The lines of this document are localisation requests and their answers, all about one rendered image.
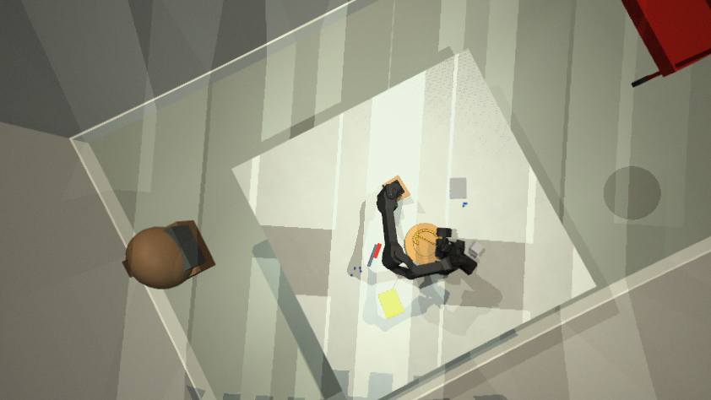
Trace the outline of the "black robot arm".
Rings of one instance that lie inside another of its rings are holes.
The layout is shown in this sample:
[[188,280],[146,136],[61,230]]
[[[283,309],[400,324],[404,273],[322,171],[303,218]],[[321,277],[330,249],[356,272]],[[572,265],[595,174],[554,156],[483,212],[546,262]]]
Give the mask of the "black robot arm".
[[[442,249],[445,256],[437,262],[415,265],[411,258],[404,253],[398,243],[393,211],[398,207],[397,198],[404,193],[399,181],[386,184],[377,195],[377,209],[382,214],[383,234],[385,246],[383,248],[382,264],[393,273],[405,276],[407,279],[424,277],[438,273],[448,275],[461,268],[467,275],[471,275],[477,267],[477,262],[464,253],[465,241],[449,241]],[[408,268],[399,264],[406,264]]]

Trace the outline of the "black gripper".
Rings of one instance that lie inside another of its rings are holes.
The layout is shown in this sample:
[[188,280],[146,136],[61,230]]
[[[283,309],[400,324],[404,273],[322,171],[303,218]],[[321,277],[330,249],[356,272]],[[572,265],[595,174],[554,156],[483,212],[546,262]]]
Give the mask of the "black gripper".
[[[437,236],[441,236],[442,239],[436,239],[436,249],[435,249],[435,257],[438,257],[438,260],[443,259],[445,256],[442,254],[442,249],[445,246],[445,244],[448,244],[448,238],[446,237],[451,237],[452,230],[450,228],[440,228],[437,227]],[[448,244],[451,245],[451,244]]]

